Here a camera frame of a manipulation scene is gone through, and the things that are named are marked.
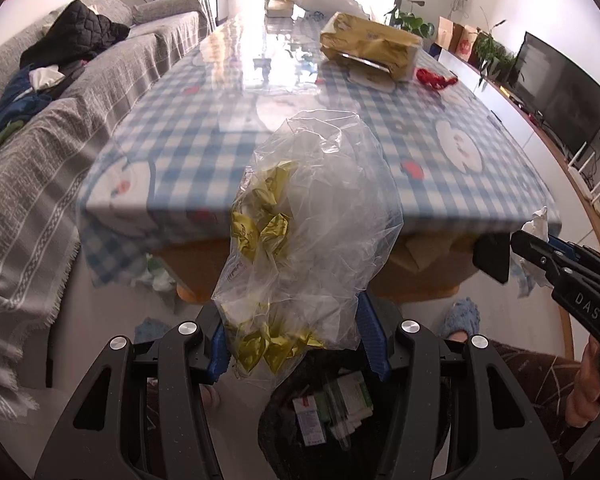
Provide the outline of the person's right hand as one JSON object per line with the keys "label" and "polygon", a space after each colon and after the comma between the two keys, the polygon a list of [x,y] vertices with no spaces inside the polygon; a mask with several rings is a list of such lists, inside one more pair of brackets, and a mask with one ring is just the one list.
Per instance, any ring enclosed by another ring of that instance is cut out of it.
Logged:
{"label": "person's right hand", "polygon": [[600,343],[591,336],[585,346],[573,390],[567,399],[566,422],[583,428],[600,416]]}

